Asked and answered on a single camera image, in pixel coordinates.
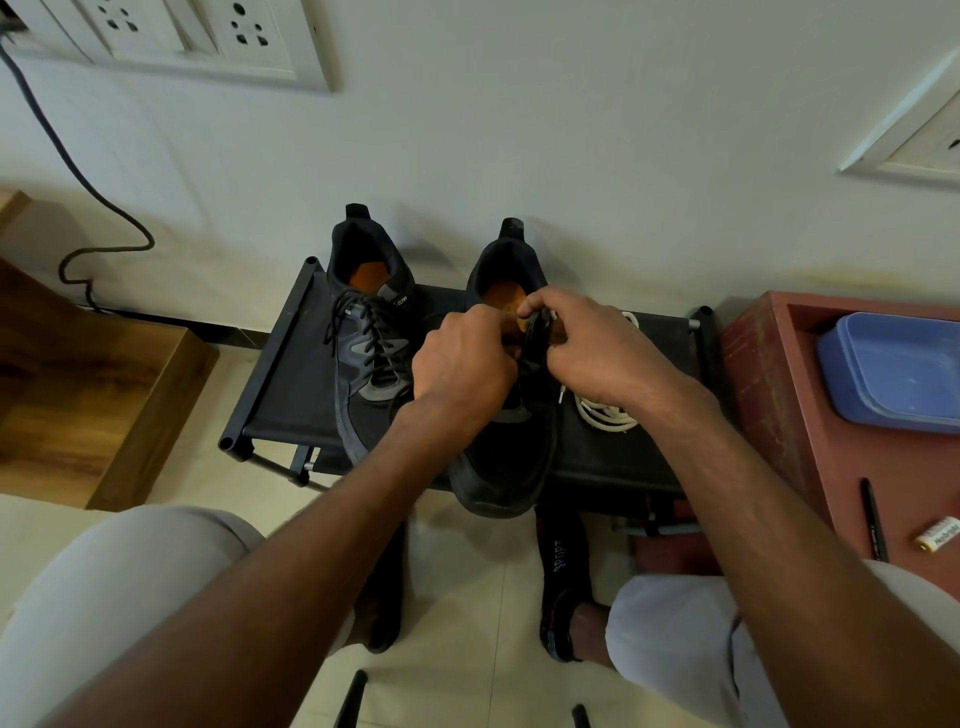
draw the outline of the person's left hand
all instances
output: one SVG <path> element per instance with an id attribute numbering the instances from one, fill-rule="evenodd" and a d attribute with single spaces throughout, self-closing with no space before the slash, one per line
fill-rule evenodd
<path id="1" fill-rule="evenodd" d="M 520 335 L 516 316 L 478 304 L 448 313 L 414 357 L 414 397 L 432 400 L 476 435 L 503 406 L 516 381 L 516 362 L 503 341 Z"/>

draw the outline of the pen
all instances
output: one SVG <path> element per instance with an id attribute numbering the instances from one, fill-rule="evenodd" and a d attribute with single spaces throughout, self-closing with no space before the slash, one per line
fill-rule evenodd
<path id="1" fill-rule="evenodd" d="M 860 480 L 860 496 L 863 498 L 863 513 L 867 517 L 867 530 L 870 531 L 870 548 L 874 552 L 874 559 L 890 563 L 890 554 L 887 552 L 887 542 L 883 538 L 883 527 L 880 525 L 880 513 L 876 510 L 874 486 L 868 478 Z"/>

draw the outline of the white pants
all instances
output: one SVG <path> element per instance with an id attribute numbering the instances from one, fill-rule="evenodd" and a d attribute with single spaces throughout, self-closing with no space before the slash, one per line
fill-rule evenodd
<path id="1" fill-rule="evenodd" d="M 909 571 L 866 563 L 960 652 L 960 603 Z M 627 680 L 704 720 L 732 728 L 787 728 L 722 576 L 635 576 L 613 601 L 607 649 Z"/>
<path id="2" fill-rule="evenodd" d="M 0 724 L 35 726 L 263 542 L 224 511 L 144 505 L 86 531 L 27 588 L 0 640 Z M 330 652 L 347 641 L 353 614 Z"/>

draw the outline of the blue tray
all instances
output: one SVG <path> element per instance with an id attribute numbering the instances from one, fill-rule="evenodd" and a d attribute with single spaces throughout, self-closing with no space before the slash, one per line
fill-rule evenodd
<path id="1" fill-rule="evenodd" d="M 960 434 L 960 323 L 852 313 L 817 349 L 844 419 Z"/>

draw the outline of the coiled white shoelace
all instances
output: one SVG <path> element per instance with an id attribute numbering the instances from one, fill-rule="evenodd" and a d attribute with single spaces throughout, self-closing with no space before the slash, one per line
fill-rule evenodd
<path id="1" fill-rule="evenodd" d="M 630 311 L 620 311 L 620 313 L 627 321 L 640 328 L 640 323 L 634 314 Z M 564 402 L 564 394 L 566 394 L 566 386 L 562 385 L 560 388 L 560 404 Z M 577 412 L 580 413 L 580 417 L 591 427 L 602 429 L 604 432 L 626 432 L 628 429 L 636 427 L 636 420 L 619 407 L 587 400 L 576 392 L 573 393 L 573 401 L 577 405 Z"/>

